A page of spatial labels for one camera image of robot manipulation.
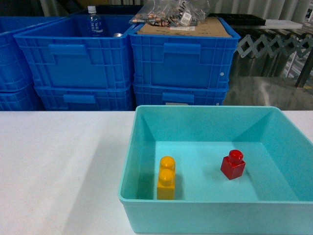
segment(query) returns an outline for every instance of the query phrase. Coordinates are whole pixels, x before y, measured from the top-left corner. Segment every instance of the stacked crates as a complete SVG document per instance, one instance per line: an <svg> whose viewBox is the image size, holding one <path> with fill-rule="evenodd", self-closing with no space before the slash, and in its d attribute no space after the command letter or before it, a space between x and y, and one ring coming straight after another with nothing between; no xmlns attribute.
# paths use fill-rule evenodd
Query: stacked crates
<svg viewBox="0 0 313 235"><path fill-rule="evenodd" d="M240 36L219 19L226 37L131 33L137 105L222 105Z"/></svg>
<svg viewBox="0 0 313 235"><path fill-rule="evenodd" d="M0 17L0 111L42 110L32 73L13 35L60 17Z"/></svg>
<svg viewBox="0 0 313 235"><path fill-rule="evenodd" d="M89 36L86 15L15 35L46 110L133 110L131 18L101 15L104 37Z"/></svg>

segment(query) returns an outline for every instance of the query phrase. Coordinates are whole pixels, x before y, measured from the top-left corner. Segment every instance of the cardboard box lid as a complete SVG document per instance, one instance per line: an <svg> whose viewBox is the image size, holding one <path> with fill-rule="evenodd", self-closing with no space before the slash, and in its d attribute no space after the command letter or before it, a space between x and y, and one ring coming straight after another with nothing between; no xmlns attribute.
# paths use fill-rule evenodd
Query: cardboard box lid
<svg viewBox="0 0 313 235"><path fill-rule="evenodd" d="M197 37L225 37L231 38L224 26L216 17L208 17L203 23L194 27L184 27L183 30L171 27L158 27L145 24L137 34L169 35L169 36L197 36Z"/></svg>

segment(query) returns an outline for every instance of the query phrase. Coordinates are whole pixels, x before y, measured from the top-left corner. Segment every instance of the gray floor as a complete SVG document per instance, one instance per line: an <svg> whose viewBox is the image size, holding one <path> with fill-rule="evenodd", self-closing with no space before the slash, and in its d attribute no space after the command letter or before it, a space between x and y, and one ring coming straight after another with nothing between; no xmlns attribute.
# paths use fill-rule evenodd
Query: gray floor
<svg viewBox="0 0 313 235"><path fill-rule="evenodd" d="M283 77L231 77L224 105L275 106L281 110L313 110L311 90L296 88Z"/></svg>

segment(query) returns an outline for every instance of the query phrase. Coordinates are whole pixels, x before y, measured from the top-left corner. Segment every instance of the water bottle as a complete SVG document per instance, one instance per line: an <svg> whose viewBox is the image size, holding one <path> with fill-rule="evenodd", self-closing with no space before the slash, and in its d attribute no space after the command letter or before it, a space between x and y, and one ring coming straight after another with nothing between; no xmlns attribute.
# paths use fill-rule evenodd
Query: water bottle
<svg viewBox="0 0 313 235"><path fill-rule="evenodd" d="M103 26L95 6L88 6L88 29L91 37L103 37Z"/></svg>

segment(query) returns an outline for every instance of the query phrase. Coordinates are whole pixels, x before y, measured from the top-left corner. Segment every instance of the black tray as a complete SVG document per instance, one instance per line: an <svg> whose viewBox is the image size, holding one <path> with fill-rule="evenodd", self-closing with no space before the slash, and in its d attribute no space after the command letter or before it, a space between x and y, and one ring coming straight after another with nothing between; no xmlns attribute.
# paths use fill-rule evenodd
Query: black tray
<svg viewBox="0 0 313 235"><path fill-rule="evenodd" d="M262 18L248 14L211 13L209 17L220 17L231 25L265 25L265 20Z"/></svg>

